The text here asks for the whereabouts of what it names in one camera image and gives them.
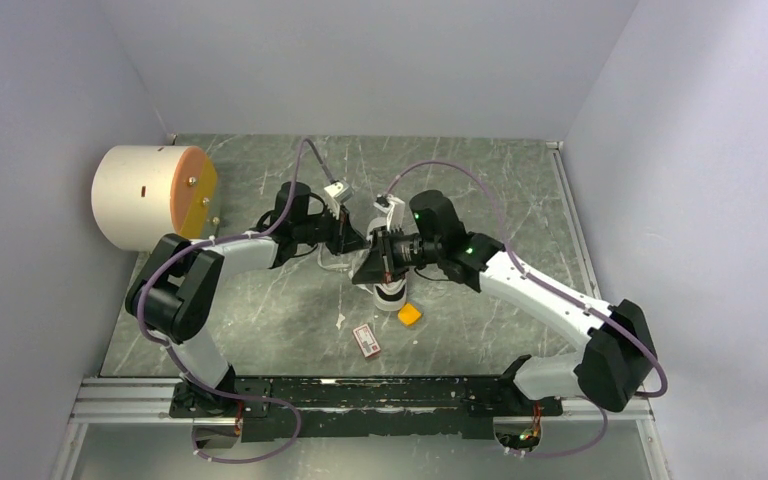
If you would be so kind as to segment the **white shoelace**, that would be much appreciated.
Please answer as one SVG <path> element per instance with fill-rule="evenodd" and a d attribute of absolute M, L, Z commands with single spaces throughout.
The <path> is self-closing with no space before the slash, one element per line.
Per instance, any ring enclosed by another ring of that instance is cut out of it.
<path fill-rule="evenodd" d="M 326 247 L 320 247 L 317 252 L 317 265 L 325 271 L 351 274 L 360 265 L 364 255 L 364 251 L 335 255 Z"/>

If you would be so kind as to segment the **black and white sneaker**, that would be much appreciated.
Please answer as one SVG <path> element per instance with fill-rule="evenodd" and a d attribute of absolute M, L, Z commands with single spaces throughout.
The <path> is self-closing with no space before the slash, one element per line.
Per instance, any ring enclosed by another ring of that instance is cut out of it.
<path fill-rule="evenodd" d="M 367 227 L 367 239 L 372 240 L 373 231 L 386 226 L 386 220 L 382 217 L 373 218 Z M 385 284 L 373 284 L 369 291 L 373 295 L 374 306 L 383 312 L 397 312 L 407 300 L 407 282 L 400 279 Z"/>

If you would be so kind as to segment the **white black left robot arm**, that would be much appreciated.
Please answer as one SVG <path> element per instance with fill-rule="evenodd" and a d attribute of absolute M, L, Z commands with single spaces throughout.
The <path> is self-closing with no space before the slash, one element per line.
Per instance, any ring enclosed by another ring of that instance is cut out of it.
<path fill-rule="evenodd" d="M 237 400 L 236 373 L 206 329 L 219 285 L 248 271 L 276 269 L 299 257 L 299 247 L 324 247 L 333 255 L 361 250 L 365 238 L 352 227 L 343 181 L 322 195 L 304 183 L 281 186 L 272 210 L 239 240 L 223 243 L 166 234 L 156 244 L 125 297 L 125 310 L 142 317 L 154 339 L 170 347 L 201 380 L 186 381 L 184 408 L 221 416 Z"/>

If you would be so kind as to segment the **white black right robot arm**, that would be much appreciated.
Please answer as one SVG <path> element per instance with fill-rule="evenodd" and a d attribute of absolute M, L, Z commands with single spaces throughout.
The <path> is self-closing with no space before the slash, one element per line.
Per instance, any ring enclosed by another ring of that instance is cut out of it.
<path fill-rule="evenodd" d="M 528 265 L 502 242 L 467 231 L 438 190 L 421 192 L 408 203 L 380 196 L 374 206 L 380 215 L 368 228 L 369 248 L 351 280 L 369 287 L 378 309 L 406 308 L 408 272 L 435 265 L 447 280 L 514 305 L 572 347 L 569 354 L 524 356 L 509 366 L 499 389 L 508 412 L 522 414 L 537 400 L 572 396 L 621 412 L 643 393 L 657 355 L 639 305 L 580 293 Z"/>

